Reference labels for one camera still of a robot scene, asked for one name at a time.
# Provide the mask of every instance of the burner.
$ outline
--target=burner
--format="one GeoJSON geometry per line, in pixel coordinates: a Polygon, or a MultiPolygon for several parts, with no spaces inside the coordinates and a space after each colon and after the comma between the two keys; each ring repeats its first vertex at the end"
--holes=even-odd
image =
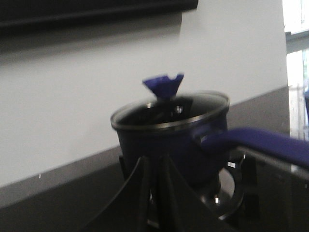
{"type": "MultiPolygon", "coordinates": [[[[231,201],[237,189],[235,182],[234,190],[224,191],[222,176],[220,173],[204,187],[199,187],[208,198],[214,196],[219,206],[222,205],[220,201],[226,201],[225,198],[229,199],[227,202],[231,201]]],[[[235,232],[205,204],[167,155],[160,158],[157,183],[151,186],[149,159],[141,157],[116,196],[81,231],[110,231],[113,228],[137,232],[205,232],[207,228],[210,232],[235,232]]]]}
{"type": "Polygon", "coordinates": [[[237,178],[235,172],[240,172],[240,170],[227,166],[212,182],[203,187],[193,188],[200,200],[221,220],[232,215],[243,199],[241,180],[237,178]]]}
{"type": "MultiPolygon", "coordinates": [[[[123,158],[119,157],[125,179],[128,177],[123,158]]],[[[191,186],[199,199],[220,220],[228,219],[241,205],[243,200],[243,189],[241,184],[241,170],[228,162],[227,166],[216,174],[210,181],[191,186]]],[[[156,189],[152,188],[148,208],[148,226],[159,229],[156,189]]]]}

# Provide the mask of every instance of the saucepan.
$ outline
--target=saucepan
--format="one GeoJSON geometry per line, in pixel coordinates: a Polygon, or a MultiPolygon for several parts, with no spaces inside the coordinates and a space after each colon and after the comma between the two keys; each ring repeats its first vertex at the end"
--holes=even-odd
{"type": "Polygon", "coordinates": [[[125,167],[131,172],[141,156],[148,156],[155,178],[159,158],[168,154],[190,185],[208,181],[241,145],[309,168],[309,143],[255,128],[227,130],[229,98],[219,92],[176,95],[183,79],[159,76],[143,83],[156,99],[132,103],[111,117],[125,167]]]}

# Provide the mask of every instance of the pot lid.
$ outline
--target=pot lid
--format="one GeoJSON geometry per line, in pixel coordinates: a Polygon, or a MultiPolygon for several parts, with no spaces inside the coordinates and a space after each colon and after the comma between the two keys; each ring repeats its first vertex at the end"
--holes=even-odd
{"type": "Polygon", "coordinates": [[[173,80],[163,76],[144,81],[157,99],[121,108],[111,117],[112,127],[130,131],[174,131],[226,114],[229,98],[222,93],[202,91],[175,96],[182,79],[183,74],[179,74],[173,80]]]}

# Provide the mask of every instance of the lid knob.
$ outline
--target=lid knob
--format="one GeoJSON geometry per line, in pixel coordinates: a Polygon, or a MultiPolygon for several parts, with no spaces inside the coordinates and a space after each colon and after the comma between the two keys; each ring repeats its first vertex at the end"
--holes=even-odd
{"type": "Polygon", "coordinates": [[[183,73],[177,74],[175,79],[170,79],[167,75],[164,75],[144,80],[143,83],[157,98],[170,99],[176,95],[183,77],[183,73]]]}

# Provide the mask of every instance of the gray wall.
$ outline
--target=gray wall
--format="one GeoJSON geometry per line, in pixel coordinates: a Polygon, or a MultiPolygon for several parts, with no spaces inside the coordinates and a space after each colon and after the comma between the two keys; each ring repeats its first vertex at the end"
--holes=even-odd
{"type": "Polygon", "coordinates": [[[118,145],[109,118],[149,76],[232,103],[287,84],[281,0],[0,39],[0,186],[118,145]]]}

